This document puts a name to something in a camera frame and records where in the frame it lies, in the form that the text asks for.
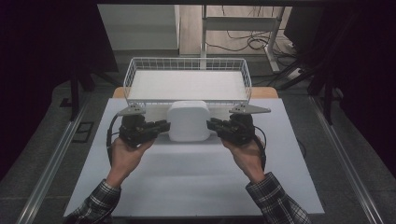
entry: cuff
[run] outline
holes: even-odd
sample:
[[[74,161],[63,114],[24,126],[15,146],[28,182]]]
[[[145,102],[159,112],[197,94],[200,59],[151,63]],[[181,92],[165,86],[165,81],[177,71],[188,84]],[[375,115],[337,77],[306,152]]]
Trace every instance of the cuff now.
[[[90,198],[96,206],[109,209],[115,207],[119,202],[121,189],[115,189],[109,186],[105,180],[99,184],[92,192]]]
[[[266,174],[264,180],[257,184],[249,183],[246,186],[246,190],[260,208],[268,206],[276,202],[277,199],[286,196],[285,190],[283,190],[272,173]]]

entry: metal frame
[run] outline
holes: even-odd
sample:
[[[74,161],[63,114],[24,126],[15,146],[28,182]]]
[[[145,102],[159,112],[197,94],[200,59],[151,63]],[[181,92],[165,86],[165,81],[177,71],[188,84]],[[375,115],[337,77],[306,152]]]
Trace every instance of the metal frame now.
[[[204,71],[240,71],[244,80],[246,100],[205,101],[209,105],[228,104],[237,105],[248,103],[251,95],[251,80],[248,65],[245,59],[238,58],[132,58],[124,79],[124,96],[128,105],[138,104],[170,104],[172,100],[131,100],[128,99],[130,89],[134,82],[134,75],[138,70],[204,70]]]
[[[346,173],[346,177],[349,180],[351,187],[355,191],[356,196],[361,203],[361,207],[363,208],[363,211],[369,219],[370,223],[384,223],[384,220],[379,214],[378,208],[376,207],[375,202],[370,195],[370,192],[361,181],[361,178],[359,177],[358,172],[356,171],[352,161],[348,157],[347,152],[344,149],[344,146],[337,135],[337,132],[332,125],[329,125],[329,123],[326,121],[325,116],[321,113],[323,108],[319,99],[317,97],[314,98],[310,96],[309,100],[317,112],[318,119],[326,135],[329,137],[332,147],[334,148],[334,152],[337,155],[341,166]]]
[[[281,7],[275,18],[207,17],[206,6],[202,6],[201,58],[206,58],[207,31],[271,32],[269,42],[264,49],[273,72],[279,73],[279,66],[274,57],[274,44],[284,12],[285,7]]]
[[[37,184],[35,185],[35,188],[33,189],[29,199],[23,207],[16,223],[33,223],[35,215],[37,214],[38,209],[40,208],[44,197],[46,196],[50,188],[52,180],[55,177],[59,166],[61,165],[64,154],[66,153],[67,148],[72,141],[73,135],[76,132],[76,129],[78,128],[78,125],[83,115],[85,114],[90,98],[91,93],[89,92],[87,93],[87,95],[84,96],[81,109],[76,114],[75,120],[70,120],[67,124],[67,127],[65,128],[64,133],[58,142],[58,145],[56,146],[51,157],[49,158],[49,162],[47,163],[43,174],[38,179]]]

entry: person's left hand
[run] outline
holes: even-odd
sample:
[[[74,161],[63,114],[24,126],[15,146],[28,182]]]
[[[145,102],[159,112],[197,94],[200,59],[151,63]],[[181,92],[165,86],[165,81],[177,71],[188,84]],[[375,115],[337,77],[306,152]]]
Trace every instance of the person's left hand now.
[[[137,167],[143,154],[154,143],[155,139],[130,147],[120,138],[116,138],[112,148],[112,166],[106,182],[113,188],[119,188],[123,180]]]

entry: gray bracket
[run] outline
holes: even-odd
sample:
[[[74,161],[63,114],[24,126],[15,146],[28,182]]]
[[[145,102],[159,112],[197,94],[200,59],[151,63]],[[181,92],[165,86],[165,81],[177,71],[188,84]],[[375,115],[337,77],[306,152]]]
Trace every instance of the gray bracket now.
[[[232,114],[261,114],[270,113],[270,108],[263,108],[255,105],[241,104],[236,105],[230,111]]]
[[[142,108],[142,106],[134,104],[122,109],[117,113],[117,116],[131,116],[138,114],[146,114],[146,111]]]

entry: metal rail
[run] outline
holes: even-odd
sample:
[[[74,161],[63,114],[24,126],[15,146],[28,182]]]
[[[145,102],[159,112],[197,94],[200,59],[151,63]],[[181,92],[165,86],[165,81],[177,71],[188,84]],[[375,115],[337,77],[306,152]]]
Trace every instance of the metal rail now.
[[[61,139],[59,140],[54,152],[49,159],[49,162],[47,163],[46,168],[44,169],[43,174],[38,179],[35,188],[30,195],[28,201],[26,202],[24,208],[22,209],[20,217],[18,218],[16,223],[30,224],[34,221],[35,215],[37,214],[37,211],[40,208],[44,197],[46,196],[47,191],[50,188],[50,184],[52,183],[52,180],[55,177],[59,166],[61,165],[64,154],[70,145],[73,134],[76,132],[79,122],[81,121],[81,118],[85,113],[87,104],[91,98],[91,94],[84,94],[83,97],[84,99],[82,101],[81,109],[76,115],[75,120],[69,121],[69,123],[67,124]]]
[[[361,178],[356,172],[355,167],[352,164],[352,161],[347,155],[346,150],[344,149],[341,140],[338,138],[337,132],[335,131],[332,125],[329,125],[327,120],[325,119],[322,111],[322,106],[318,101],[318,98],[314,98],[312,96],[309,97],[312,105],[314,106],[320,123],[323,126],[325,133],[328,135],[331,140],[332,147],[334,148],[335,154],[338,156],[338,159],[346,173],[346,177],[349,180],[353,190],[355,191],[359,202],[361,203],[361,207],[363,208],[364,213],[369,219],[370,223],[384,223],[381,216],[379,215],[378,209],[376,208],[375,202],[370,195],[370,192],[364,186]]]

